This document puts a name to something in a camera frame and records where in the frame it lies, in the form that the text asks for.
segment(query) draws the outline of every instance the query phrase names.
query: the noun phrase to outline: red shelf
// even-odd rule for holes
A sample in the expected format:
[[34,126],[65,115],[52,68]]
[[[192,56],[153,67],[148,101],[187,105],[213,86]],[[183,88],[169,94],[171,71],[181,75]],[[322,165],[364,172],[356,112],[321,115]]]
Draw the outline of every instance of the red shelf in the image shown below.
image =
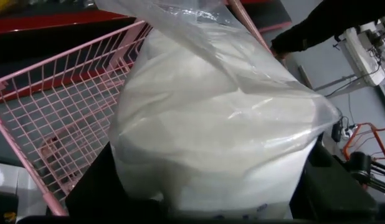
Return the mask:
[[[258,3],[269,0],[241,0],[242,3]],[[123,19],[127,16],[89,10],[68,14],[55,14],[49,16],[13,17],[0,19],[0,34],[17,32],[20,30],[43,29],[49,27],[69,26],[73,24],[85,24],[89,22],[102,22],[112,19]]]

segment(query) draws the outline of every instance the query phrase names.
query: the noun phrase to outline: white powder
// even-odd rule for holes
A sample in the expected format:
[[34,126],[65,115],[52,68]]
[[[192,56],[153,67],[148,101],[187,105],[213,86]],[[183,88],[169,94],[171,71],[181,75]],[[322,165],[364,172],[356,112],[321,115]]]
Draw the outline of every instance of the white powder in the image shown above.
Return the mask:
[[267,217],[279,218],[333,107],[244,30],[201,28],[228,73],[151,32],[110,128],[120,180],[132,197],[163,194],[179,214],[241,217],[276,204]]

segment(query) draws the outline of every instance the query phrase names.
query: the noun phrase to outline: plastic bag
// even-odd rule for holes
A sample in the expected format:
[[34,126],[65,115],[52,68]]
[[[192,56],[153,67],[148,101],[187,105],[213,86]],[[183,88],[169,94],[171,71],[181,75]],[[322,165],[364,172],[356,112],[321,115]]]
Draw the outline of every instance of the plastic bag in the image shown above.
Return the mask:
[[220,1],[96,4],[155,28],[110,127],[127,193],[163,198],[175,216],[283,218],[336,108],[298,83]]

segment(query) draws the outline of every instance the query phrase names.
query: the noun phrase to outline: black cable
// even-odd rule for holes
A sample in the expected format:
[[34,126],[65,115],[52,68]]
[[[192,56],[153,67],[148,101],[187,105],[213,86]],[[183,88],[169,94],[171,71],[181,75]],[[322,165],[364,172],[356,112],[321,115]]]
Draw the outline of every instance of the black cable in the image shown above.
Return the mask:
[[337,88],[335,91],[333,91],[332,93],[326,95],[325,97],[332,96],[332,94],[334,94],[334,93],[336,93],[337,91],[343,89],[344,87],[346,87],[346,86],[348,86],[348,85],[350,85],[350,84],[352,84],[352,83],[354,83],[354,82],[356,82],[356,81],[358,81],[358,80],[360,80],[360,79],[362,79],[362,78],[364,78],[364,77],[366,77],[366,76],[368,76],[368,75],[372,75],[372,74],[374,74],[374,73],[376,73],[376,72],[379,71],[379,69],[381,68],[381,58],[380,58],[379,54],[376,52],[375,47],[372,47],[372,48],[369,49],[368,51],[370,51],[370,53],[369,53],[369,56],[370,56],[370,57],[376,57],[376,58],[378,59],[378,61],[377,61],[378,68],[377,68],[375,71],[373,71],[373,72],[371,72],[371,73],[369,73],[369,74],[362,75],[362,76],[360,76],[359,78],[357,78],[357,79],[355,79],[355,80],[353,80],[353,81],[349,81],[347,84],[345,84],[345,85],[343,85],[343,86]]
[[364,77],[366,77],[366,76],[368,76],[368,75],[373,75],[374,73],[376,73],[376,72],[379,71],[379,68],[380,68],[380,67],[381,67],[381,63],[378,63],[378,68],[377,68],[377,70],[375,70],[375,71],[373,71],[373,72],[371,72],[371,73],[369,73],[369,74],[360,76],[359,78],[357,78],[357,79],[355,79],[355,80],[353,80],[353,81],[351,81],[351,82],[348,82],[347,84],[345,84],[345,85],[343,85],[343,86],[337,88],[337,89],[336,89],[335,91],[333,91],[332,93],[330,93],[330,94],[328,94],[328,95],[325,95],[325,97],[332,96],[332,95],[333,95],[334,93],[336,93],[337,91],[343,89],[344,87],[346,87],[346,86],[348,86],[348,85],[350,85],[350,84],[352,84],[352,83],[354,83],[354,82],[356,82],[356,81],[358,81],[358,80],[360,80],[360,79],[362,79],[362,78],[364,78]]
[[356,122],[354,122],[351,103],[350,103],[350,93],[348,94],[348,107],[349,107],[350,118],[352,119],[353,124],[356,124]]

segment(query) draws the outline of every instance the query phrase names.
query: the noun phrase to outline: shopping cart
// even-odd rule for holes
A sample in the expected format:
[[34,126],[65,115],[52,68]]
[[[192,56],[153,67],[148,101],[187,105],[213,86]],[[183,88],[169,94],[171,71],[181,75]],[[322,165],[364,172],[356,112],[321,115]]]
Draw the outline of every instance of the shopping cart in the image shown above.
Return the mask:
[[0,132],[54,215],[108,142],[127,73],[151,27],[143,22],[0,78]]

